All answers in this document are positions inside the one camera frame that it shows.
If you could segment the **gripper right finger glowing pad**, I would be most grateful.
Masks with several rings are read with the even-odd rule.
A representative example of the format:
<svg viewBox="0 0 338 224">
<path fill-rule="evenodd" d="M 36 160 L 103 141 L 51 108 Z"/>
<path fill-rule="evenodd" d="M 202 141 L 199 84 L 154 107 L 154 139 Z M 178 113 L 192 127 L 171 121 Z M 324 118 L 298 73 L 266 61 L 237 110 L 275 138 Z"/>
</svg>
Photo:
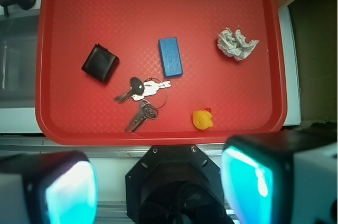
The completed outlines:
<svg viewBox="0 0 338 224">
<path fill-rule="evenodd" d="M 221 181 L 241 223 L 337 223 L 337 133 L 231 136 Z"/>
</svg>

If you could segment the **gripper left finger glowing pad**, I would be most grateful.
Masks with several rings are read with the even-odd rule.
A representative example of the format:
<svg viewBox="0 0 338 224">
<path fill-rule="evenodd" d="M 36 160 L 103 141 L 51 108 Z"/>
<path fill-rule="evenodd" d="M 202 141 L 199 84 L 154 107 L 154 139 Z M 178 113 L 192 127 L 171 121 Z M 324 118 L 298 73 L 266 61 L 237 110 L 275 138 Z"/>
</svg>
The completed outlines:
<svg viewBox="0 0 338 224">
<path fill-rule="evenodd" d="M 94 223 L 95 167 L 81 151 L 1 156 L 1 223 Z"/>
</svg>

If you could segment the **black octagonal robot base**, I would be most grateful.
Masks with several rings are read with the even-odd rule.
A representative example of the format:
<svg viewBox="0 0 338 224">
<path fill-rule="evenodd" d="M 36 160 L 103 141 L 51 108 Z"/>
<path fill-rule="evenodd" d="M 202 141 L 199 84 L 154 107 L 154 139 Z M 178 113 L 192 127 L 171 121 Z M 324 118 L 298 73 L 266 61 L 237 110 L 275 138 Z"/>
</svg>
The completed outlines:
<svg viewBox="0 0 338 224">
<path fill-rule="evenodd" d="M 195 145 L 152 146 L 125 175 L 134 223 L 233 223 L 220 168 Z"/>
</svg>

